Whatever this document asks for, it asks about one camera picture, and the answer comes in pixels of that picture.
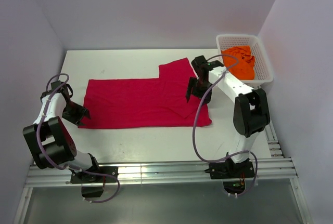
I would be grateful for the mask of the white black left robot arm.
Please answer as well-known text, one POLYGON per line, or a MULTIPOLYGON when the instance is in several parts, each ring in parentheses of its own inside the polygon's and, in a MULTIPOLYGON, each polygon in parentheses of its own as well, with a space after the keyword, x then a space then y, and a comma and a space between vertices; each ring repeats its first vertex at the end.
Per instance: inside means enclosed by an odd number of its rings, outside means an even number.
POLYGON ((55 81, 48 84, 41 95, 42 108, 37 119, 22 133, 36 166, 40 169, 69 169, 83 171, 83 177, 95 182, 101 177, 101 168, 90 153, 77 150, 63 120, 77 127, 90 119, 89 110, 71 100, 73 90, 69 84, 55 81))

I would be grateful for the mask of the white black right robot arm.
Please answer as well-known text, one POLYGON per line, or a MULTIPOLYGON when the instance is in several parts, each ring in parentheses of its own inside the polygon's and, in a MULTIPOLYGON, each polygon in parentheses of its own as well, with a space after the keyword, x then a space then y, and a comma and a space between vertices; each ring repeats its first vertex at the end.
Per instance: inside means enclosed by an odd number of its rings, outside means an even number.
POLYGON ((254 89, 236 78, 225 68, 218 67, 204 72, 197 78, 191 77, 188 82, 186 100, 191 96, 200 99, 192 129, 192 143, 196 156, 207 163, 217 163, 230 159, 225 164, 225 171, 231 177, 237 177, 243 171, 243 162, 249 156, 252 146, 265 127, 270 123, 270 113, 266 92, 254 89), (235 148, 226 157, 217 160, 204 159, 196 147, 195 132, 198 117, 203 104, 210 101, 212 89, 218 87, 234 104, 233 125, 236 130, 235 148))

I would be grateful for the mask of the red t shirt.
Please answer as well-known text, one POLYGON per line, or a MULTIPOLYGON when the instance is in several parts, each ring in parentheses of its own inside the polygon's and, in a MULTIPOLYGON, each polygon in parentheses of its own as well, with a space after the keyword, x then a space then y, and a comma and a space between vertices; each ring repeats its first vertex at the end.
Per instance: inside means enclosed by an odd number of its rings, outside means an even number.
MULTIPOLYGON (((189 78, 194 76, 187 58, 159 66, 158 78, 89 80, 84 97, 91 119, 85 129, 140 127, 192 127, 200 100, 186 101, 189 78)), ((197 126, 212 124, 203 105, 197 126)))

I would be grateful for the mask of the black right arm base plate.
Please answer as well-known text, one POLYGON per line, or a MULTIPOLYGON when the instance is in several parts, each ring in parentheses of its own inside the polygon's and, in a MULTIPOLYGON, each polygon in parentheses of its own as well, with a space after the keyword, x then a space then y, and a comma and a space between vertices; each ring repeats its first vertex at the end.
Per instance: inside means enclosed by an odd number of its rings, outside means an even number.
POLYGON ((220 163, 210 163, 209 168, 204 171, 211 179, 236 179, 253 178, 255 170, 249 159, 241 163, 234 163, 231 159, 220 163))

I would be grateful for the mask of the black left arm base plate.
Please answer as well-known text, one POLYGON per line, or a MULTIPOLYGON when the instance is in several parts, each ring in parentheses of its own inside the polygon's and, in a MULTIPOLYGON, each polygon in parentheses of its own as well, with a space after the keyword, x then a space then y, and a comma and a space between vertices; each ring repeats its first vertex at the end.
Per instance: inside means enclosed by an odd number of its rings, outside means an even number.
POLYGON ((118 167, 116 166, 102 166, 99 171, 88 174, 84 172, 72 173, 71 184, 85 184, 85 183, 115 183, 118 177, 118 167))

